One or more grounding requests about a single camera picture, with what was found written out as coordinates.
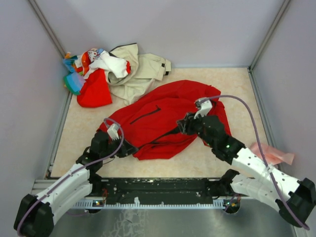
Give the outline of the red zip jacket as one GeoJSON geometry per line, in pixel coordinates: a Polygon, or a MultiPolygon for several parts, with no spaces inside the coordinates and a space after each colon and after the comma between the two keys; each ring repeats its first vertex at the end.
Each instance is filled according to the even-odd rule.
{"type": "Polygon", "coordinates": [[[139,160],[170,159],[186,149],[196,135],[184,135],[177,121],[186,113],[197,111],[195,101],[213,97],[210,115],[216,115],[231,134],[225,107],[218,96],[220,90],[197,81],[180,80],[157,87],[135,103],[112,115],[108,124],[116,121],[123,129],[125,142],[135,147],[133,156],[139,160]]]}

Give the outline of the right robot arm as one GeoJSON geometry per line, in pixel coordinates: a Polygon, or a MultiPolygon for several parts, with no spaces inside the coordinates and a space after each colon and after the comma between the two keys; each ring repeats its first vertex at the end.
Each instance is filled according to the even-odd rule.
{"type": "Polygon", "coordinates": [[[272,164],[266,165],[241,141],[229,135],[217,116],[186,114],[177,121],[181,133],[197,135],[211,147],[221,161],[244,171],[245,177],[235,170],[227,171],[231,178],[221,182],[221,191],[252,197],[276,210],[295,227],[308,229],[306,221],[316,206],[316,187],[308,178],[299,180],[272,164]]]}

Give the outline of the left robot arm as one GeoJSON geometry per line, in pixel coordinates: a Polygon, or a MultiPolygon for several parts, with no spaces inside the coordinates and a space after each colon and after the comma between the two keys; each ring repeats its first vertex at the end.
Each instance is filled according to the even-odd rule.
{"type": "Polygon", "coordinates": [[[21,200],[14,222],[20,237],[48,237],[59,219],[79,200],[103,190],[97,171],[108,158],[124,158],[138,151],[123,136],[112,138],[98,131],[70,170],[37,195],[21,200]]]}

